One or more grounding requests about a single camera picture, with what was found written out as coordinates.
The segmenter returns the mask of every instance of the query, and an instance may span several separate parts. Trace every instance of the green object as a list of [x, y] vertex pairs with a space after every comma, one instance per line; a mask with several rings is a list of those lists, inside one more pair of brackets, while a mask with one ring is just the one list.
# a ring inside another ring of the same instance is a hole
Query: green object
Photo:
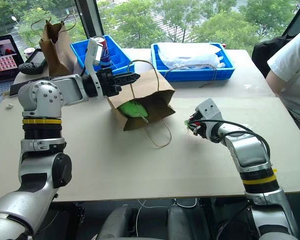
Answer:
[[118, 108], [123, 114], [132, 118], [148, 117], [148, 113], [144, 106], [142, 106], [141, 103], [135, 100], [127, 101], [124, 104], [120, 105]]

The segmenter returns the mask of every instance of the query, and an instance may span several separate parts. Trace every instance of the blue tray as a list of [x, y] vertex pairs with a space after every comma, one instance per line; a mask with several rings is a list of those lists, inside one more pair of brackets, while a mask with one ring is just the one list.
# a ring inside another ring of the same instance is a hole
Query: blue tray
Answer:
[[[229, 79], [232, 73], [235, 70], [234, 64], [228, 57], [224, 47], [217, 42], [209, 42], [209, 44], [217, 46], [221, 49], [221, 51], [217, 52], [217, 56], [223, 56], [223, 60], [221, 63], [225, 63], [224, 68], [217, 68], [216, 71], [216, 80], [226, 80]], [[165, 76], [166, 71], [169, 69], [164, 63], [161, 61], [159, 54], [158, 54], [158, 45], [152, 44], [151, 45], [151, 60], [152, 64], [155, 69], [161, 73], [162, 76]], [[183, 81], [210, 81], [213, 79], [214, 70], [211, 68], [203, 68], [203, 69], [175, 69], [170, 71], [166, 79], [168, 82], [183, 82]]]
[[[111, 66], [113, 74], [121, 74], [127, 72], [127, 66], [131, 62], [131, 59], [125, 55], [125, 53], [122, 51], [121, 47], [110, 37], [109, 35], [103, 36], [106, 40], [106, 44], [108, 46], [110, 59], [111, 59]], [[88, 47], [89, 40], [83, 40], [78, 41], [75, 43], [70, 44], [70, 47], [74, 54], [76, 55], [78, 59], [79, 65], [83, 68], [85, 65], [85, 59], [86, 59], [86, 50]], [[95, 71], [98, 71], [101, 69], [101, 67], [93, 66]], [[135, 71], [135, 64], [130, 64], [129, 67], [130, 72]]]

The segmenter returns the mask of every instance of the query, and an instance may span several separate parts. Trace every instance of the brown paper bag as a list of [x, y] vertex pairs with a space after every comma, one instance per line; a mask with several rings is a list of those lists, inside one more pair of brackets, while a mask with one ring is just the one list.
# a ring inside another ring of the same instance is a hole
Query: brown paper bag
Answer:
[[128, 117], [118, 109], [120, 105], [130, 100], [136, 99], [143, 105], [148, 113], [146, 119], [149, 123], [157, 122], [175, 113], [169, 106], [175, 90], [160, 73], [156, 73], [158, 80], [154, 70], [143, 72], [140, 78], [131, 84], [132, 88], [130, 85], [122, 86], [119, 95], [107, 98], [123, 131], [143, 128], [148, 124], [141, 117]]
[[67, 31], [74, 28], [77, 22], [72, 27], [66, 29], [65, 20], [68, 16], [56, 24], [50, 23], [51, 18], [46, 20], [42, 34], [35, 31], [32, 26], [45, 18], [31, 25], [31, 29], [41, 36], [39, 45], [48, 64], [50, 76], [63, 76], [74, 73], [77, 57], [70, 48], [71, 40]]

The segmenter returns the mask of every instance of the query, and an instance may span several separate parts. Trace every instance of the white plastic bag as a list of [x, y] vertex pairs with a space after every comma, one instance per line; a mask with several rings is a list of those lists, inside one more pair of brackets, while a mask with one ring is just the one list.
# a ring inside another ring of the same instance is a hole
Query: white plastic bag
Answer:
[[[177, 43], [158, 42], [158, 54], [163, 64], [169, 69], [180, 68], [184, 65], [209, 64], [215, 68], [222, 68], [220, 63], [223, 57], [218, 57], [217, 52], [221, 49], [209, 43]], [[183, 69], [201, 69], [199, 67], [183, 67]]]

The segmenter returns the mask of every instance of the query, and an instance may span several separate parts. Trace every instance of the black backpack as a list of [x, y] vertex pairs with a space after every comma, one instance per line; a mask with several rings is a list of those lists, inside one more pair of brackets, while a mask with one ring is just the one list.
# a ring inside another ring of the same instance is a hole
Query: black backpack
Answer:
[[267, 61], [294, 37], [295, 36], [289, 35], [278, 36], [269, 41], [260, 42], [254, 46], [251, 58], [264, 78], [266, 78], [270, 72], [270, 67], [267, 64]]

